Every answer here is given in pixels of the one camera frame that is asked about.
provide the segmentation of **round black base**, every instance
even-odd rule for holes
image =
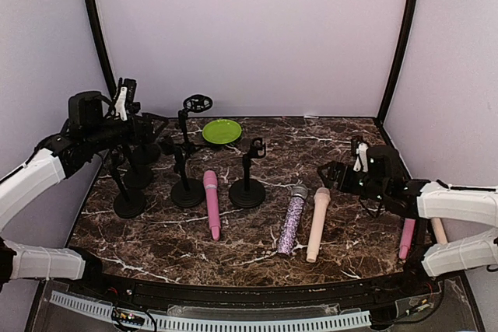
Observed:
[[[123,194],[114,199],[114,212],[119,218],[130,219],[137,217],[146,209],[146,196],[140,190],[128,190],[130,201],[126,201]]]
[[[200,180],[188,178],[190,190],[185,190],[181,180],[171,188],[171,200],[179,208],[193,208],[205,199],[204,185]]]
[[[266,198],[266,191],[263,185],[257,180],[251,179],[249,190],[244,190],[244,180],[240,179],[228,190],[228,197],[232,204],[238,208],[256,208]]]
[[[139,145],[132,153],[136,165],[149,165],[161,156],[161,148],[157,144]]]
[[[123,183],[127,188],[142,190],[149,186],[153,181],[154,174],[152,170],[143,165],[136,165],[137,173],[130,169],[123,176]]]

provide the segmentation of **brown marble tabletop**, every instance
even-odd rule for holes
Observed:
[[[193,142],[202,143],[209,119],[188,120]],[[402,270],[398,244],[402,219],[383,212],[371,218],[357,197],[331,192],[317,262],[306,262],[306,244],[313,218],[313,196],[322,187],[317,166],[332,160],[352,163],[350,139],[362,135],[371,145],[384,144],[370,119],[264,117],[236,119],[244,130],[235,146],[203,149],[188,160],[189,177],[202,179],[207,169],[219,181],[222,236],[211,238],[205,202],[197,208],[176,208],[170,189],[179,180],[173,156],[151,165],[153,183],[144,192],[146,211],[135,219],[113,211],[117,187],[104,167],[89,193],[69,245],[83,247],[102,259],[104,271],[128,278],[188,285],[282,286],[310,285],[371,278]],[[181,142],[171,121],[164,134]],[[230,185],[242,177],[242,154],[252,138],[263,137],[267,156],[253,160],[251,176],[266,188],[259,207],[242,210],[228,199]],[[286,217],[290,188],[305,183],[309,197],[293,255],[275,255]]]

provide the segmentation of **white wall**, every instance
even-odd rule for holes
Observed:
[[[97,0],[116,76],[174,116],[375,116],[405,0]]]
[[[59,132],[67,100],[105,92],[84,0],[0,0],[0,175],[22,163],[45,136]],[[20,243],[63,246],[97,162],[40,196],[2,232]],[[24,329],[35,281],[11,281],[0,293],[0,330]]]
[[[498,0],[418,0],[386,128],[414,177],[498,185]],[[451,239],[487,226],[446,221]],[[468,272],[487,330],[498,278]]]

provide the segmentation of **pink microphone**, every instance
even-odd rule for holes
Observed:
[[[218,179],[212,170],[204,173],[205,199],[208,203],[209,228],[211,229],[212,238],[219,240],[219,231],[221,222],[219,221],[218,208]]]
[[[415,231],[415,219],[406,218],[403,226],[402,240],[399,243],[399,257],[405,260],[412,246],[413,232]]]

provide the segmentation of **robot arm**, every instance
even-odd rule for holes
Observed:
[[[135,87],[131,79],[120,80],[114,102],[97,91],[69,99],[69,119],[61,133],[45,138],[25,163],[0,180],[0,233],[32,200],[78,172],[96,153],[123,144],[149,144],[155,139],[152,121],[136,115],[139,103],[133,102]],[[102,102],[109,105],[106,116]],[[87,269],[85,257],[82,251],[24,246],[0,239],[0,288],[17,278],[80,279]]]
[[[420,258],[430,277],[498,264],[498,192],[496,187],[459,187],[430,180],[407,180],[398,151],[353,142],[355,166],[331,162],[318,168],[326,187],[377,201],[379,208],[404,218],[452,218],[491,225],[482,234],[430,247]]]

